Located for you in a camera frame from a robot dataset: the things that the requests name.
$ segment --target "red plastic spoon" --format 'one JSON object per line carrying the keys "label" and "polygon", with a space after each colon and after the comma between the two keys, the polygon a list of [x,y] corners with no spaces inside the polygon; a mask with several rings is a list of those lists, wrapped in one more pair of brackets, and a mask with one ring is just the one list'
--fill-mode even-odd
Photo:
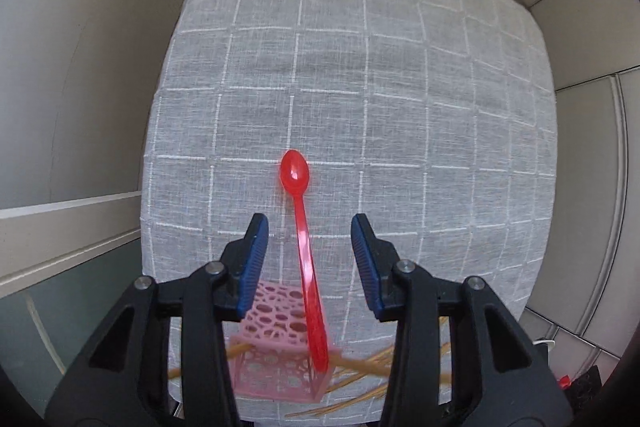
{"label": "red plastic spoon", "polygon": [[306,225],[305,203],[302,198],[309,184],[309,165],[306,164],[305,157],[298,151],[289,150],[282,157],[280,181],[284,189],[293,197],[293,209],[296,214],[309,352],[316,371],[325,373],[329,368],[329,353],[324,320],[322,319],[320,293],[316,282],[314,258],[311,254],[309,229]]}

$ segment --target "checkered cloth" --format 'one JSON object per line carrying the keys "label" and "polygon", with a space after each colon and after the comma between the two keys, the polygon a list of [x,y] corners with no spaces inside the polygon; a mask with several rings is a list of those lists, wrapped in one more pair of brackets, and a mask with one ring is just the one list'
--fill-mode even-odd
{"label": "checkered cloth", "polygon": [[[551,71],[522,6],[186,0],[150,115],[144,271],[184,277],[263,212],[272,235],[262,278],[300,283],[292,204],[277,180],[289,148],[310,164],[305,203],[319,287],[330,335],[348,355],[365,357],[394,336],[362,293],[349,237],[356,212],[434,276],[482,275],[520,315],[556,179]],[[170,363],[178,360],[174,335]],[[343,425],[377,419],[382,402],[291,420],[286,413],[305,406],[241,398],[238,406],[245,419]]]}

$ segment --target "metal screw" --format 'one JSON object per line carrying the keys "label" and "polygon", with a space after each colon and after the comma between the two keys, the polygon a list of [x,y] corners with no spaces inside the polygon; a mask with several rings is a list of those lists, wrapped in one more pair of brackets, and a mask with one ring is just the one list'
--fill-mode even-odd
{"label": "metal screw", "polygon": [[486,286],[484,279],[474,275],[473,277],[469,277],[469,280],[466,282],[471,288],[474,290],[482,290]]}
{"label": "metal screw", "polygon": [[133,283],[133,286],[136,287],[136,290],[146,290],[154,283],[154,280],[151,279],[148,275],[141,275],[136,279]]}
{"label": "metal screw", "polygon": [[225,265],[220,261],[209,261],[204,269],[210,275],[218,275],[225,270]]}
{"label": "metal screw", "polygon": [[411,273],[415,270],[415,263],[413,261],[410,261],[409,259],[401,259],[396,263],[396,267],[402,273]]}

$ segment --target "pink plastic container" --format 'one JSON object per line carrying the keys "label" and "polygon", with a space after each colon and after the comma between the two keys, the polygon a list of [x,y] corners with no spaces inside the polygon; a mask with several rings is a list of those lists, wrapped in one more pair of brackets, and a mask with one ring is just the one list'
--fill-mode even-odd
{"label": "pink plastic container", "polygon": [[[229,361],[238,396],[317,403],[334,373],[317,373],[306,337],[305,303],[299,287],[258,282],[254,305],[240,322],[231,344],[251,343],[251,349]],[[329,343],[330,353],[340,349]]]}

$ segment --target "spoon handle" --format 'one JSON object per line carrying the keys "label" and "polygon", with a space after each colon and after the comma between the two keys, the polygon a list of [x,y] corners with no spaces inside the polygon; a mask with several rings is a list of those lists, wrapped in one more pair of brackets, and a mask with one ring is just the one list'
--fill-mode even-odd
{"label": "spoon handle", "polygon": [[305,203],[302,196],[293,197],[298,230],[298,253],[300,254],[300,273],[302,274],[302,293],[305,299],[306,329],[309,352],[316,371],[325,373],[329,367],[326,331],[322,321],[320,292],[316,281],[314,258],[311,254],[309,229],[306,225]]}

